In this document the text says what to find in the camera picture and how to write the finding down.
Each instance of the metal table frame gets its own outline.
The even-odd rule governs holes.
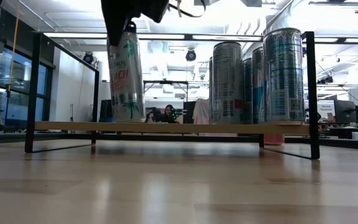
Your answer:
[[[33,49],[33,59],[32,59],[32,73],[31,73],[31,81],[30,81],[30,93],[29,93],[29,107],[27,113],[27,132],[26,132],[26,139],[25,139],[25,152],[42,152],[42,151],[50,151],[50,150],[58,150],[58,149],[43,149],[34,151],[33,150],[33,141],[34,141],[34,131],[35,131],[35,105],[37,99],[37,82],[38,82],[38,69],[39,69],[39,62],[40,62],[40,43],[41,38],[47,38],[51,44],[68,54],[69,56],[73,57],[75,60],[82,63],[84,66],[88,67],[92,71],[95,72],[95,85],[94,85],[94,102],[93,102],[93,119],[92,122],[97,122],[97,112],[98,112],[98,89],[99,89],[99,72],[88,65],[86,62],[82,61],[82,59],[78,58],[77,56],[73,55],[64,47],[58,45],[52,39],[46,37],[41,33],[34,34],[34,49]],[[317,89],[316,89],[316,65],[315,65],[315,51],[314,51],[314,32],[305,32],[302,35],[302,39],[306,41],[306,56],[308,62],[308,90],[309,90],[309,109],[310,109],[310,151],[311,156],[305,157],[298,154],[292,154],[290,152],[284,151],[276,151],[273,149],[264,148],[264,135],[259,135],[259,146],[262,149],[275,151],[291,156],[302,157],[305,159],[319,159],[319,141],[318,141],[318,120],[317,120]],[[154,83],[161,83],[162,81],[151,81]],[[174,81],[164,81],[163,84],[172,84]],[[87,134],[85,136],[81,136],[82,139],[91,139],[91,144],[96,144],[97,139],[103,139],[103,136],[98,134],[96,131],[93,131],[92,134]]]

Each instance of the tall can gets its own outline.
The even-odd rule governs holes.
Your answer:
[[[254,122],[252,113],[252,59],[245,59],[242,66],[244,71],[244,124],[252,124]]]
[[[263,51],[263,47],[258,47],[252,52],[252,109],[254,112],[254,124],[265,122],[265,75]]]
[[[209,116],[209,123],[213,124],[214,122],[214,116],[213,116],[213,110],[212,110],[212,103],[214,101],[214,96],[213,96],[213,66],[212,66],[212,57],[209,59],[209,111],[208,111],[208,116]]]
[[[117,47],[109,41],[107,45],[114,122],[143,122],[145,102],[135,24],[126,27]]]
[[[222,42],[213,50],[213,110],[218,124],[241,124],[244,119],[244,73],[241,45]]]
[[[264,37],[265,75],[270,80],[270,121],[300,124],[305,120],[301,32],[279,29]]]

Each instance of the energy drink can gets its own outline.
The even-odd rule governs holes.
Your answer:
[[[142,68],[136,26],[131,22],[119,45],[108,45],[112,116],[115,122],[143,122],[145,119]]]
[[[241,124],[244,116],[244,73],[241,45],[222,42],[213,50],[213,110],[218,124]]]
[[[213,104],[213,66],[212,66],[212,57],[209,59],[209,123],[213,124],[214,122],[214,111],[212,110],[212,104]]]
[[[244,71],[244,124],[252,124],[254,122],[252,114],[252,59],[245,59],[242,65]]]
[[[252,52],[252,89],[254,124],[265,122],[265,76],[263,47],[258,47]]]
[[[303,69],[301,32],[293,28],[273,31],[264,37],[266,77],[270,81],[270,121],[302,123]]]

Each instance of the wooden floor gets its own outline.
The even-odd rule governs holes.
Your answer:
[[[0,223],[358,224],[358,150],[322,147],[321,156],[233,143],[99,141],[94,154],[0,144]]]

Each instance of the wooden shelf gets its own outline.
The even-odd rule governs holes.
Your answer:
[[[137,133],[309,134],[308,125],[276,124],[146,124],[98,122],[35,122],[35,130],[121,131]]]

